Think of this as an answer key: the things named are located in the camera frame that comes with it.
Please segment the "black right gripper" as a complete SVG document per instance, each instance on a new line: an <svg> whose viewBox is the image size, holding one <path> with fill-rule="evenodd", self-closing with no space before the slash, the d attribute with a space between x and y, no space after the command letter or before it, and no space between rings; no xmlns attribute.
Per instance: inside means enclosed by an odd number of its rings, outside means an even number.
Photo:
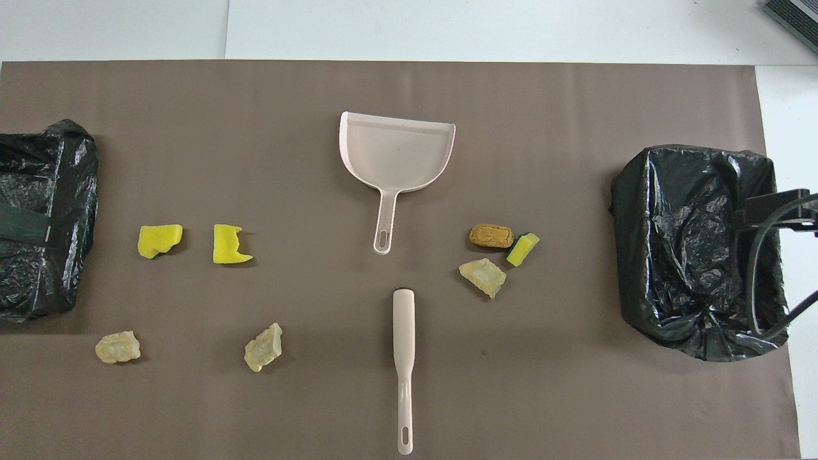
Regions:
<svg viewBox="0 0 818 460"><path fill-rule="evenodd" d="M739 230L758 228L769 216L782 207L810 195L809 189L792 189L749 197L743 206L734 212L734 224ZM789 228L794 232L817 231L816 200L792 206L777 217L772 228Z"/></svg>

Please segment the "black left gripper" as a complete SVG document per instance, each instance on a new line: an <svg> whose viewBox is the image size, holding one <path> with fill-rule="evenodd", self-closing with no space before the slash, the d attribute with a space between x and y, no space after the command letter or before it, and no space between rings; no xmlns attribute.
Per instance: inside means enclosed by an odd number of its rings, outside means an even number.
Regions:
<svg viewBox="0 0 818 460"><path fill-rule="evenodd" d="M24 244L48 244L50 218L44 213L1 204L1 238Z"/></svg>

